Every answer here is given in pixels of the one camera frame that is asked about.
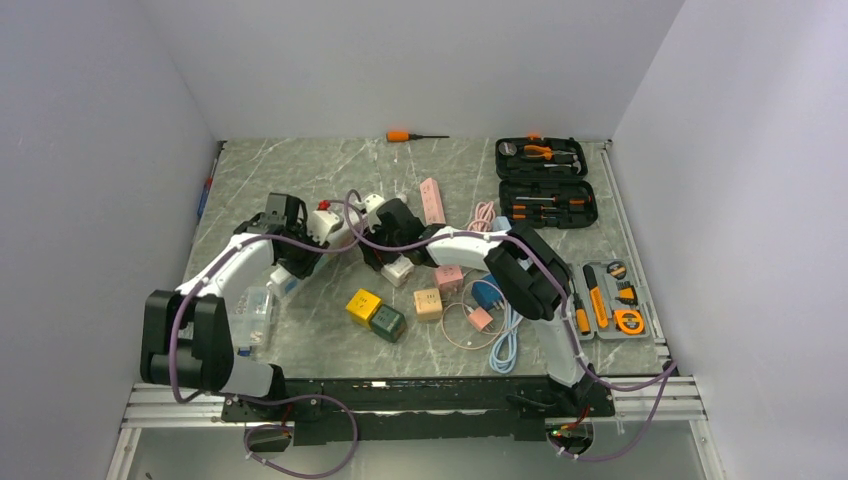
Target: yellow cube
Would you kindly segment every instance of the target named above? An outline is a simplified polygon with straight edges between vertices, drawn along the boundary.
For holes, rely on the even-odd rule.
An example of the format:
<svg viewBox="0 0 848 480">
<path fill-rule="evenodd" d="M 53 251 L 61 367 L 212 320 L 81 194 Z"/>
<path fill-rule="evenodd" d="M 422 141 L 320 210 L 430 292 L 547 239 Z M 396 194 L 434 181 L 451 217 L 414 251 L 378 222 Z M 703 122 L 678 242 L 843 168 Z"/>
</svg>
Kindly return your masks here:
<svg viewBox="0 0 848 480">
<path fill-rule="evenodd" d="M 418 290 L 414 294 L 415 314 L 419 322 L 436 322 L 442 318 L 442 296 L 438 288 Z"/>
<path fill-rule="evenodd" d="M 377 309 L 382 304 L 380 297 L 360 288 L 348 302 L 347 311 L 350 313 L 351 320 L 371 330 L 371 317 L 377 313 Z"/>
</svg>

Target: pink power strip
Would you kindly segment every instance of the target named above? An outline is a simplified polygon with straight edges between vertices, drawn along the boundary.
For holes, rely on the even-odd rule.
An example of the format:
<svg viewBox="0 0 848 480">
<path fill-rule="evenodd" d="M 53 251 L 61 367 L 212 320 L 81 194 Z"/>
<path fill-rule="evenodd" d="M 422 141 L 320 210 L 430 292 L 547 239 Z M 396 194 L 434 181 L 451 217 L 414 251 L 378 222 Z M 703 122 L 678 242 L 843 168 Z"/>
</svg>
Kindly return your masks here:
<svg viewBox="0 0 848 480">
<path fill-rule="evenodd" d="M 445 209 L 442 207 L 442 197 L 439 184 L 432 178 L 421 182 L 421 202 L 424 204 L 424 220 L 427 225 L 447 223 Z M 458 291 L 462 287 L 462 271 L 459 265 L 443 265 L 433 272 L 433 280 L 442 294 Z"/>
</svg>

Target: pink cable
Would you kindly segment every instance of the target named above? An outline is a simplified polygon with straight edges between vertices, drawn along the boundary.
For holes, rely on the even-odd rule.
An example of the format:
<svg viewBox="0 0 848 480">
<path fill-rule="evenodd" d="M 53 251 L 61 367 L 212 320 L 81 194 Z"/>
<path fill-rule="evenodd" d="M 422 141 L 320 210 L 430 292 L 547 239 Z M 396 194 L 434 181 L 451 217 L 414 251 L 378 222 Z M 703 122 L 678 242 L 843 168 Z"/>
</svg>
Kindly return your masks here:
<svg viewBox="0 0 848 480">
<path fill-rule="evenodd" d="M 474 207 L 474 220 L 465 228 L 472 232 L 491 232 L 494 220 L 495 202 L 480 202 Z"/>
</svg>

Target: black tool case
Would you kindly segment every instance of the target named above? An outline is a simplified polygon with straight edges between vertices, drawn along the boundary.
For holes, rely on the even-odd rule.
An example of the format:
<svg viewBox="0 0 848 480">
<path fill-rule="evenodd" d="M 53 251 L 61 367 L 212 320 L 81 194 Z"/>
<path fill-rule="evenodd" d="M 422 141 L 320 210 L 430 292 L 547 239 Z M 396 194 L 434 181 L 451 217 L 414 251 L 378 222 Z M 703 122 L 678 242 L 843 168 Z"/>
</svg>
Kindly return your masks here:
<svg viewBox="0 0 848 480">
<path fill-rule="evenodd" d="M 502 143 L 514 147 L 503 148 Z M 539 155 L 538 149 L 529 151 L 535 147 L 567 153 L 528 158 Z M 598 219 L 595 192 L 583 180 L 586 156 L 573 138 L 502 138 L 495 142 L 495 165 L 502 180 L 501 215 L 510 222 L 567 229 L 588 227 Z"/>
</svg>

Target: white wall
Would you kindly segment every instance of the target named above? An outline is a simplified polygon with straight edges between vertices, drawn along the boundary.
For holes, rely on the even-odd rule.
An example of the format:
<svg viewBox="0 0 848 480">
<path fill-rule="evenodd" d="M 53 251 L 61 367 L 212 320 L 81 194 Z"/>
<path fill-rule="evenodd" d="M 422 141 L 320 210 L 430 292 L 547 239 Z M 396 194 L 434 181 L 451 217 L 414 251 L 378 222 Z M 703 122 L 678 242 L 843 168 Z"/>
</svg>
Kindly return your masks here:
<svg viewBox="0 0 848 480">
<path fill-rule="evenodd" d="M 134 0 L 0 27 L 0 478 L 103 478 L 214 141 Z"/>
<path fill-rule="evenodd" d="M 729 478 L 848 476 L 848 4 L 688 0 L 613 140 Z"/>
<path fill-rule="evenodd" d="M 142 0 L 219 138 L 609 138 L 682 0 Z"/>
</svg>

